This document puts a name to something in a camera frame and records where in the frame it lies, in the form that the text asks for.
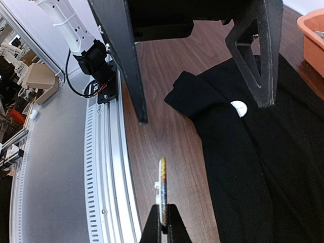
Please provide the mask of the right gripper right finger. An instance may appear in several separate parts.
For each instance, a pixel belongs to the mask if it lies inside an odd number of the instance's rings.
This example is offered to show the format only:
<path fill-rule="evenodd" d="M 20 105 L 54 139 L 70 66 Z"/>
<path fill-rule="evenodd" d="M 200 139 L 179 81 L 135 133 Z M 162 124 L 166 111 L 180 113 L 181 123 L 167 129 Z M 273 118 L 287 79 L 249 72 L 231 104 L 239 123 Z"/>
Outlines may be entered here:
<path fill-rule="evenodd" d="M 168 204 L 167 241 L 170 243 L 192 243 L 175 204 Z"/>

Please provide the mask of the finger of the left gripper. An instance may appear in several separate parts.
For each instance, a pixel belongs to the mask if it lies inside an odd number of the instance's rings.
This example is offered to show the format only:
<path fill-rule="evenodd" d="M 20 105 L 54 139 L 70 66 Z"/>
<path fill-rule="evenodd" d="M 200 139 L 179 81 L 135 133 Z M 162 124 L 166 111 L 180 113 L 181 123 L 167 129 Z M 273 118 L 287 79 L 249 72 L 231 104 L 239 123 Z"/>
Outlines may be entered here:
<path fill-rule="evenodd" d="M 225 39 L 258 107 L 275 102 L 282 26 L 282 1 L 250 1 L 234 18 Z"/>

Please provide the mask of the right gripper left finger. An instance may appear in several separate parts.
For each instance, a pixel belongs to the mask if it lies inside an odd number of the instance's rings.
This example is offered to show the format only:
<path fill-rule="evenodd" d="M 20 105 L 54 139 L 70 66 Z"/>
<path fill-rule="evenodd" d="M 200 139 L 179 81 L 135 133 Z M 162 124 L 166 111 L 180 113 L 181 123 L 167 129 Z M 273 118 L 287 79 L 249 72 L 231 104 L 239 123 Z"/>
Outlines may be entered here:
<path fill-rule="evenodd" d="M 161 243 L 159 206 L 153 205 L 145 223 L 139 243 Z"/>

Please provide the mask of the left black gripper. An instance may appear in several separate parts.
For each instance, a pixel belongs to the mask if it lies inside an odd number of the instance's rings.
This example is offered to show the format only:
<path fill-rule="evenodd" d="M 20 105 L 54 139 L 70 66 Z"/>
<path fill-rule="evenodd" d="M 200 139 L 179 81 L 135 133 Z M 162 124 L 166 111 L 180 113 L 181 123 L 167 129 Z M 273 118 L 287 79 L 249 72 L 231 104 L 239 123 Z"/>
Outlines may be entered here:
<path fill-rule="evenodd" d="M 88 1 L 127 85 L 140 124 L 148 123 L 136 42 L 186 38 L 195 20 L 228 24 L 252 1 Z"/>

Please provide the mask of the round yellow black brooch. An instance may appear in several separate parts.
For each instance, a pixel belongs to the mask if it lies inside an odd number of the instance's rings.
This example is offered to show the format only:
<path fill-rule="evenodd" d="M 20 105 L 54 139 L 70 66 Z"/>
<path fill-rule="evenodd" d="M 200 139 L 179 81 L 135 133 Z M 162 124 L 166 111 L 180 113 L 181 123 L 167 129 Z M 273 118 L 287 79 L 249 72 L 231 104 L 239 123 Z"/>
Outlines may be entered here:
<path fill-rule="evenodd" d="M 158 180 L 154 183 L 156 189 L 155 203 L 158 205 L 159 219 L 163 227 L 168 224 L 167 199 L 167 161 L 162 157 L 158 163 Z"/>

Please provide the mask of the round picture brooch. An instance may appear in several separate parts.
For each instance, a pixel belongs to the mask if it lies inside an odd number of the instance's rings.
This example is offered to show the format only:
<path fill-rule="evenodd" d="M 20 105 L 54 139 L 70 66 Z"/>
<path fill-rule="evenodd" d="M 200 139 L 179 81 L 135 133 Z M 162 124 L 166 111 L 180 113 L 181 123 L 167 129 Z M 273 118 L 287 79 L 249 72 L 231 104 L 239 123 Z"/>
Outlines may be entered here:
<path fill-rule="evenodd" d="M 248 111 L 247 105 L 240 100 L 231 101 L 230 104 L 235 108 L 238 116 L 240 118 L 244 117 Z"/>

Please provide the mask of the black t-shirt blue logo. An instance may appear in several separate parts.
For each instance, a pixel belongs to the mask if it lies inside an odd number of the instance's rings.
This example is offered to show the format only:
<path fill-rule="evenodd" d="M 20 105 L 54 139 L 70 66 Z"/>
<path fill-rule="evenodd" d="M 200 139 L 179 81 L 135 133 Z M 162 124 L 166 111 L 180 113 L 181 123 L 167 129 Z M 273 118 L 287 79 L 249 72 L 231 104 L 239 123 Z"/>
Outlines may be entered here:
<path fill-rule="evenodd" d="M 165 102 L 201 139 L 221 242 L 323 242 L 323 101 L 284 57 L 273 106 L 258 107 L 232 59 L 182 72 Z"/>

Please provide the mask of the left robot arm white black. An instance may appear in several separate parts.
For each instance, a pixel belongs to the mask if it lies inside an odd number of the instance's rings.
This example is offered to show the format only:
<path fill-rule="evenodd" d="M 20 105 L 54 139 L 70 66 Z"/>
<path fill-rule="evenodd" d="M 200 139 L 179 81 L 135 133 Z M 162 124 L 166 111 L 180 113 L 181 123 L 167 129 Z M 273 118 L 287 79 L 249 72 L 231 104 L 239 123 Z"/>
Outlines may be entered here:
<path fill-rule="evenodd" d="M 59 29 L 84 74 L 99 84 L 115 78 L 111 56 L 127 84 L 142 124 L 148 122 L 135 42 L 186 38 L 196 20 L 234 26 L 225 39 L 259 107 L 274 104 L 282 25 L 282 1 L 89 1 L 102 36 L 88 31 L 69 1 L 36 1 Z"/>

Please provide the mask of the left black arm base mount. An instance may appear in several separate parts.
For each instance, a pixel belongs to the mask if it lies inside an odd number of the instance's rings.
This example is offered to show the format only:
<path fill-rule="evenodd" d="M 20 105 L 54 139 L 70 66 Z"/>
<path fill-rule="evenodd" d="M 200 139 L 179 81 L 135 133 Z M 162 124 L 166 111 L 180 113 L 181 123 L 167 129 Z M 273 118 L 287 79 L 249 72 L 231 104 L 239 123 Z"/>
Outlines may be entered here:
<path fill-rule="evenodd" d="M 97 81 L 90 81 L 85 90 L 84 95 L 88 98 L 95 97 L 98 104 L 105 104 L 118 97 L 117 91 L 117 70 L 113 70 L 113 76 L 107 84 L 100 85 Z"/>

